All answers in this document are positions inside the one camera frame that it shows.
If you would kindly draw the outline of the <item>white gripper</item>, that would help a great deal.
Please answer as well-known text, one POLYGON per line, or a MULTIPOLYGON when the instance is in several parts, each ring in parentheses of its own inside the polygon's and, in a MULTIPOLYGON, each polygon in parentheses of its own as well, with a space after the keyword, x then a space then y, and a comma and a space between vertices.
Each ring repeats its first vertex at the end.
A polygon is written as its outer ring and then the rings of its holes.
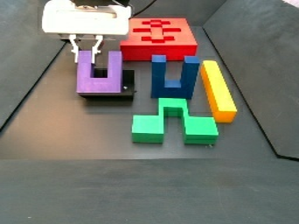
POLYGON ((96 43, 91 48, 92 64, 96 64, 96 55, 102 52, 103 35, 127 35, 130 18, 130 6, 124 7, 119 4, 100 5, 98 7, 90 5, 77 6, 71 0, 51 0, 43 9, 41 29, 60 39, 69 37, 75 63, 79 61, 80 51, 76 35, 84 39, 96 36, 96 43))

